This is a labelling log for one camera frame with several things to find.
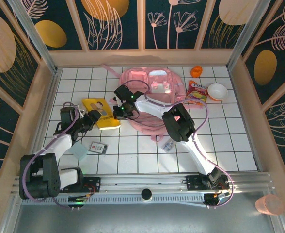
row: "pink backpack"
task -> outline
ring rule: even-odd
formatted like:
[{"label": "pink backpack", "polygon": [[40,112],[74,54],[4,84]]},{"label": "pink backpack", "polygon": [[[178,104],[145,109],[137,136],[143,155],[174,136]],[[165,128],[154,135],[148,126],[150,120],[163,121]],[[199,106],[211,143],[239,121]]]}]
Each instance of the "pink backpack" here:
[{"label": "pink backpack", "polygon": [[[185,86],[181,78],[169,69],[162,67],[134,67],[120,75],[105,65],[103,67],[120,78],[119,85],[133,79],[148,83],[151,93],[147,95],[155,100],[169,104],[184,100],[186,97]],[[129,82],[126,86],[133,93],[136,91],[145,93],[148,89],[141,82]],[[153,141],[160,141],[163,135],[167,133],[164,122],[156,116],[144,112],[140,112],[139,116],[136,113],[133,114],[134,120],[129,119],[131,126],[143,134],[151,135]]]}]

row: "snack bag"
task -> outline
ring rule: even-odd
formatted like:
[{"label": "snack bag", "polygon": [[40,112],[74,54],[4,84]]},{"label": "snack bag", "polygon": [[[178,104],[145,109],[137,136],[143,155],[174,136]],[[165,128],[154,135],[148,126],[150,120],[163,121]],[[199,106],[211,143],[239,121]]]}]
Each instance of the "snack bag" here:
[{"label": "snack bag", "polygon": [[[190,80],[186,99],[191,99],[191,98],[197,98],[197,99],[200,99],[201,101],[206,102],[206,100],[207,100],[207,87],[198,85],[195,81]],[[195,101],[195,100],[190,100],[190,101],[188,101],[188,103],[194,103],[194,104],[202,105],[200,102]]]}]

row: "white tile floor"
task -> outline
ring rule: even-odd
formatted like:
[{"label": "white tile floor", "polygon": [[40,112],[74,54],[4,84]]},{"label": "white tile floor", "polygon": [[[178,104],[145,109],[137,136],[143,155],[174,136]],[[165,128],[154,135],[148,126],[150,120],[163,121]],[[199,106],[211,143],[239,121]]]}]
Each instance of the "white tile floor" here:
[{"label": "white tile floor", "polygon": [[[114,67],[118,73],[128,67]],[[192,67],[168,67],[182,77],[187,84]],[[209,158],[228,171],[257,170],[253,154],[246,135],[245,127],[238,108],[237,100],[226,67],[203,67],[200,78],[195,81],[202,85],[221,83],[228,88],[228,97],[222,102],[207,100],[210,116],[207,124],[198,132],[199,139]],[[51,117],[44,141],[46,145],[60,120],[60,109],[64,102],[81,104],[84,98],[113,97],[118,79],[104,68],[66,68],[51,111]],[[205,109],[190,109],[195,125],[205,118]],[[82,144],[87,148],[91,142],[108,144],[106,155],[90,152],[78,161],[73,155],[65,153],[59,161],[59,167],[80,167],[84,174],[133,174],[133,173],[172,173],[196,172],[194,161],[187,150],[177,145],[171,153],[161,146],[169,138],[155,143],[150,136],[134,130],[128,121],[123,120],[119,129],[100,131],[96,127],[86,134]]]}]

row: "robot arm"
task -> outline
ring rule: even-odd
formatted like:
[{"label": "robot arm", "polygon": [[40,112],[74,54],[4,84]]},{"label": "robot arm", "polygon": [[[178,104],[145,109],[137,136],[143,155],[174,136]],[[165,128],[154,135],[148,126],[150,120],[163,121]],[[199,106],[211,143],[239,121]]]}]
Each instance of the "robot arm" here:
[{"label": "robot arm", "polygon": [[[26,186],[30,195],[34,198],[56,197],[61,189],[69,186],[81,186],[83,173],[80,168],[67,168],[58,170],[57,161],[77,140],[79,133],[91,130],[99,120],[101,114],[92,110],[81,115],[75,124],[63,135],[57,137],[66,130],[75,119],[75,109],[64,107],[61,109],[61,122],[58,124],[51,144],[44,153],[38,156],[26,173]],[[22,176],[27,163],[34,156],[24,155],[20,161],[20,185],[19,194],[22,199],[27,199],[22,185]]]},{"label": "robot arm", "polygon": [[196,163],[202,183],[208,188],[218,184],[217,180],[222,173],[204,158],[207,157],[207,153],[194,134],[193,120],[181,103],[167,107],[166,103],[149,97],[146,99],[142,92],[133,94],[125,85],[118,87],[114,93],[118,103],[118,106],[113,107],[116,119],[132,117],[132,111],[146,112],[163,119],[169,136],[188,149]]}]

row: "white bowl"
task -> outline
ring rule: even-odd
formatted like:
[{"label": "white bowl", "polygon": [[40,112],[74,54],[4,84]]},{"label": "white bowl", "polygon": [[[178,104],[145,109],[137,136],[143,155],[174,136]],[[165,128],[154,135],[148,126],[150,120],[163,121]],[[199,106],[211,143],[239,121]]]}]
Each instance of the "white bowl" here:
[{"label": "white bowl", "polygon": [[214,83],[208,87],[207,93],[212,100],[221,101],[227,97],[228,90],[225,88],[225,86],[219,83]]}]

